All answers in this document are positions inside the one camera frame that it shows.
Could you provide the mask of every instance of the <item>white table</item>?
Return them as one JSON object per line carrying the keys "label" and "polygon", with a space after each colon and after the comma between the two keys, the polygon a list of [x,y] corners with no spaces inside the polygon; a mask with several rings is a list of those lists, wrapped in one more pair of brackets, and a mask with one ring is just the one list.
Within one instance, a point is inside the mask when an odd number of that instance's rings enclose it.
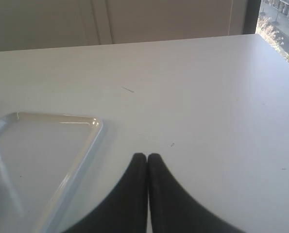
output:
{"label": "white table", "polygon": [[16,111],[104,120],[62,228],[158,152],[229,223],[289,233],[289,65],[258,35],[0,52],[0,117]]}

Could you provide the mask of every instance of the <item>black rubber tip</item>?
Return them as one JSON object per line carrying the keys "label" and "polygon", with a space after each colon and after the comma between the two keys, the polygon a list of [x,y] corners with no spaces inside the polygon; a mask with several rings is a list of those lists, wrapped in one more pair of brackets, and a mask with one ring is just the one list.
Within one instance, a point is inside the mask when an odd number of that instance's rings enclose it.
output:
{"label": "black rubber tip", "polygon": [[175,180],[159,154],[148,158],[154,233],[243,233],[195,201]]}
{"label": "black rubber tip", "polygon": [[145,233],[147,207],[147,160],[136,153],[111,193],[65,233]]}

